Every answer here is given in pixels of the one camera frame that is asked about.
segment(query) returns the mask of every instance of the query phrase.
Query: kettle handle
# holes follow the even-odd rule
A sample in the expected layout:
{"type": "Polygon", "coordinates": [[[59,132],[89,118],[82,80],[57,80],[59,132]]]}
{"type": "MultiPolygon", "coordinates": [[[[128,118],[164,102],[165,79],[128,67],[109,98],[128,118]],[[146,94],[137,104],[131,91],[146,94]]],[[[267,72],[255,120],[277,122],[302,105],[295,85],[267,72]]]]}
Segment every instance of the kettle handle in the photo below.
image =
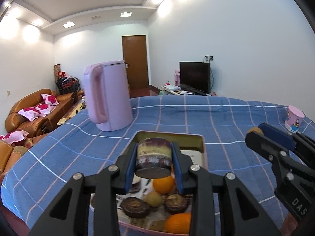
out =
{"type": "Polygon", "coordinates": [[[100,124],[107,122],[107,115],[105,111],[105,100],[102,93],[102,75],[103,67],[91,67],[90,73],[87,75],[89,84],[84,86],[88,112],[93,123],[100,124]]]}

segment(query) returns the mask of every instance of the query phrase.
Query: recessed ceiling light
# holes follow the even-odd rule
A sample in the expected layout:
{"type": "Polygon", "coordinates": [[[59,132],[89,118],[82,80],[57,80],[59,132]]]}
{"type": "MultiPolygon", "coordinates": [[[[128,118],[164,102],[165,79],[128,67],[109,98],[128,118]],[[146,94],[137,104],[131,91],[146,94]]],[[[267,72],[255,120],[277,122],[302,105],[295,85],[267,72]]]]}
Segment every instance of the recessed ceiling light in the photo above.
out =
{"type": "Polygon", "coordinates": [[[37,25],[37,26],[41,26],[43,23],[44,23],[44,22],[43,22],[40,18],[33,21],[33,24],[34,24],[34,25],[37,25]]]}
{"type": "Polygon", "coordinates": [[[65,28],[73,27],[73,26],[75,26],[75,23],[68,21],[67,24],[63,24],[62,26],[65,28]]]}
{"type": "Polygon", "coordinates": [[[14,18],[18,18],[19,16],[21,16],[22,12],[20,9],[14,8],[14,9],[8,11],[8,14],[14,18]]]}
{"type": "Polygon", "coordinates": [[[161,2],[162,2],[162,0],[152,0],[152,3],[154,3],[154,4],[159,4],[161,2]]]}
{"type": "Polygon", "coordinates": [[[123,12],[123,13],[120,13],[120,17],[121,18],[124,18],[124,17],[131,17],[131,14],[132,14],[132,12],[123,12]]]}

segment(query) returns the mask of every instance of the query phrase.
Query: bed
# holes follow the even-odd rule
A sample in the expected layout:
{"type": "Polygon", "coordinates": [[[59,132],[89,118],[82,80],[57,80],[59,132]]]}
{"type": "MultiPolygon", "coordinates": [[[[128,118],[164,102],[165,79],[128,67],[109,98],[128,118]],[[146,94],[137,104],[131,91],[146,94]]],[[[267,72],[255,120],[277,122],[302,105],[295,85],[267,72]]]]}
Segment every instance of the bed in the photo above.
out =
{"type": "MultiPolygon", "coordinates": [[[[285,106],[171,95],[134,98],[130,102],[133,121],[124,129],[100,131],[85,110],[32,147],[5,177],[1,187],[3,204],[31,228],[74,173],[92,175],[114,164],[135,132],[189,133],[204,136],[209,171],[219,175],[233,171],[275,224],[281,226],[287,210],[274,196],[276,181],[271,164],[247,148],[244,138],[251,127],[262,122],[287,131],[285,106]]],[[[306,117],[300,131],[315,138],[314,122],[306,117]]],[[[219,209],[215,202],[218,227],[219,209]]],[[[122,235],[142,235],[123,226],[120,229],[122,235]]],[[[90,219],[89,235],[92,231],[90,219]]]]}

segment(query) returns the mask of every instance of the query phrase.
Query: blue gripper pad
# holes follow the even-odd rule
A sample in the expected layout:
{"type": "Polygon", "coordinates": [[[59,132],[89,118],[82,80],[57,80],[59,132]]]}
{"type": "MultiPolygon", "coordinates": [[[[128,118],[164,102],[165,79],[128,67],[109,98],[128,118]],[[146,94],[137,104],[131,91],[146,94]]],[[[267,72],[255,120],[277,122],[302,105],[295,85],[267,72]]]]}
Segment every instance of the blue gripper pad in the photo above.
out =
{"type": "Polygon", "coordinates": [[[288,150],[294,150],[296,145],[292,137],[287,133],[278,130],[277,128],[267,123],[261,123],[258,127],[262,130],[265,137],[270,138],[271,140],[275,141],[288,150]]]}
{"type": "Polygon", "coordinates": [[[174,169],[174,175],[175,175],[175,181],[176,181],[176,187],[180,194],[183,194],[184,186],[183,186],[183,177],[182,177],[182,171],[179,165],[179,160],[174,148],[173,143],[171,143],[171,149],[172,149],[172,162],[173,162],[173,169],[174,169]]]}
{"type": "Polygon", "coordinates": [[[125,183],[125,190],[126,193],[129,192],[131,186],[132,186],[132,180],[134,176],[134,171],[136,168],[136,158],[137,158],[137,149],[138,149],[138,144],[136,144],[133,148],[133,152],[130,158],[130,162],[127,167],[126,171],[126,183],[125,183]]]}

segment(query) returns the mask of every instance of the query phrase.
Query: white wall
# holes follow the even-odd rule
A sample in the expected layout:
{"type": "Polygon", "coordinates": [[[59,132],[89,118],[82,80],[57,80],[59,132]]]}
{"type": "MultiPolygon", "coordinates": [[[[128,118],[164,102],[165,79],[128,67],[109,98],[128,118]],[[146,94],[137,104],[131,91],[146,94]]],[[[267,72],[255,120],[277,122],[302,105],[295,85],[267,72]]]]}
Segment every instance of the white wall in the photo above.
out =
{"type": "Polygon", "coordinates": [[[179,61],[213,55],[220,96],[292,104],[315,119],[315,34],[294,0],[168,0],[148,31],[152,85],[174,82],[179,61]]]}
{"type": "Polygon", "coordinates": [[[17,101],[43,88],[56,89],[53,65],[52,35],[5,16],[0,23],[0,135],[7,134],[4,122],[17,101]]]}
{"type": "Polygon", "coordinates": [[[146,35],[150,83],[146,20],[99,23],[58,34],[55,36],[55,63],[60,64],[61,70],[68,75],[81,79],[90,64],[123,59],[124,35],[146,35]]]}

